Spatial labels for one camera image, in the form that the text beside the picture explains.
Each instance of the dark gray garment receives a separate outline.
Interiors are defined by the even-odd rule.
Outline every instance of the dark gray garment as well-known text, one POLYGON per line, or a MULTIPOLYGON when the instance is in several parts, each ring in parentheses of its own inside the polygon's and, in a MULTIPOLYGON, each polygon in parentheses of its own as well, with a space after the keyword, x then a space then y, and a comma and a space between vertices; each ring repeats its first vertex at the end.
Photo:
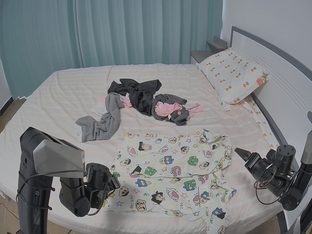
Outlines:
MULTIPOLYGON (((158 94, 155 96, 154 99, 152 99, 152 103, 153 103, 153 107, 152 107, 152 116, 157 119, 157 120, 166 120, 169 121, 168 117, 162 117, 162 116, 158 116, 155 112, 155 106, 157 104, 157 102, 162 102, 162 103, 168 103, 168 104, 174 104, 174 103, 178 103, 180 105, 184 105, 186 104, 188 101, 186 99, 183 99, 179 96, 175 96, 175 95, 169 95, 169 94, 158 94)), ((188 110, 185 109, 185 107, 182 107, 181 113, 182 115, 178 115, 177 116, 174 114, 177 112, 173 112, 171 114, 172 117, 174 117, 174 119, 172 119, 172 122, 176 123, 178 126, 183 126, 186 125, 186 118, 189 116, 189 112, 188 110)))
POLYGON ((105 98, 107 113, 103 114, 100 121, 96 121, 91 116, 81 117, 75 124, 81 127, 81 131, 75 131, 78 135, 78 141, 86 142, 88 140, 110 139, 119 127, 120 115, 119 109, 124 108, 118 93, 109 93, 105 98))

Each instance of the white bed sheet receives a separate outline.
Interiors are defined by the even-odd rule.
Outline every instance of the white bed sheet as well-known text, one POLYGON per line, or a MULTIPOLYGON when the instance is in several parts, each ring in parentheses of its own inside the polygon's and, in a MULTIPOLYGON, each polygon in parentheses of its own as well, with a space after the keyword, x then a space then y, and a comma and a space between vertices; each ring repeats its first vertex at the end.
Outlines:
MULTIPOLYGON (((204 127, 230 137, 233 144, 232 164, 224 169, 227 187, 237 193, 227 204, 230 223, 227 233, 245 233, 282 210, 279 203, 262 205, 255 197, 254 179, 244 167, 244 161, 234 152, 236 147, 256 151, 263 157, 270 149, 258 124, 241 104, 232 105, 225 112, 217 94, 195 65, 127 65, 69 69, 54 72, 27 99, 0 134, 0 190, 15 198, 20 163, 19 137, 29 127, 63 138, 85 150, 85 161, 109 166, 123 142, 124 134, 158 133, 163 135, 190 134, 204 127), (158 93, 169 93, 188 100, 187 105, 201 104, 204 112, 189 119, 187 126, 157 121, 135 109, 121 109, 121 123, 110 140, 78 143, 74 134, 76 119, 91 115, 90 109, 99 96, 106 96, 111 82, 132 78, 138 82, 159 79, 158 93)), ((51 193, 49 205, 53 208, 48 219, 64 227, 83 233, 205 233, 201 219, 185 221, 155 212, 113 213, 100 211, 96 216, 78 218, 59 201, 60 183, 53 181, 56 192, 51 193)), ((275 197, 268 191, 260 192, 265 202, 275 197)))

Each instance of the floor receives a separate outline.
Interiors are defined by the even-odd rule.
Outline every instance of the floor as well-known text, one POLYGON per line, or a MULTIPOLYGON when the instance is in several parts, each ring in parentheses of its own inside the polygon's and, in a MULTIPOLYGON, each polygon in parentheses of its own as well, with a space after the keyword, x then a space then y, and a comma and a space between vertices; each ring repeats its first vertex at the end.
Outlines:
MULTIPOLYGON (((12 119, 26 99, 16 99, 11 103, 8 109, 0 116, 0 132, 4 129, 7 122, 12 119)), ((18 206, 17 203, 5 196, 0 196, 0 234, 15 234, 19 229, 18 206)), ((48 221, 48 232, 51 234, 67 234, 70 229, 59 226, 48 221)), ((264 224, 251 230, 247 234, 280 234, 277 217, 273 217, 264 224)), ((70 234, 83 234, 77 231, 71 231, 70 234)))

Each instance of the wall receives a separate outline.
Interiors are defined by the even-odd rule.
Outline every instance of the wall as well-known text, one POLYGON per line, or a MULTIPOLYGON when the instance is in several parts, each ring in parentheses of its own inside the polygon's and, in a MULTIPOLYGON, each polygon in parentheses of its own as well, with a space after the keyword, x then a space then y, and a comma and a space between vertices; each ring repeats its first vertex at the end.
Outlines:
POLYGON ((2 62, 0 60, 0 109, 4 106, 4 104, 11 98, 11 92, 7 85, 2 62))
MULTIPOLYGON (((312 0, 223 0, 221 38, 228 44, 237 26, 278 46, 312 70, 307 48, 312 43, 312 0)), ((312 187, 300 205, 285 212, 288 227, 311 199, 312 187)))

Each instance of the pink fabric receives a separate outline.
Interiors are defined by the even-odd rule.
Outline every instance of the pink fabric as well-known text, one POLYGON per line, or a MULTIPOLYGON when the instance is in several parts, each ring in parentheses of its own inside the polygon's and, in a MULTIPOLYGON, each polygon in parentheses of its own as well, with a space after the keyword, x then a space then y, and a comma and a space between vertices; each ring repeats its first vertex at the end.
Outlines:
POLYGON ((192 118, 196 113, 199 113, 199 112, 203 112, 203 109, 201 108, 200 104, 195 104, 193 107, 191 108, 188 108, 188 111, 189 111, 189 118, 192 118))
POLYGON ((105 96, 100 96, 98 102, 102 102, 105 100, 105 96))
POLYGON ((177 111, 177 113, 181 114, 181 109, 182 106, 178 103, 174 104, 168 104, 168 103, 162 103, 162 102, 157 102, 155 106, 155 112, 158 116, 166 117, 169 114, 173 113, 174 111, 177 111))
POLYGON ((129 99, 129 93, 127 93, 126 96, 120 95, 120 100, 124 104, 125 107, 127 108, 132 107, 132 104, 130 103, 130 99, 129 99))

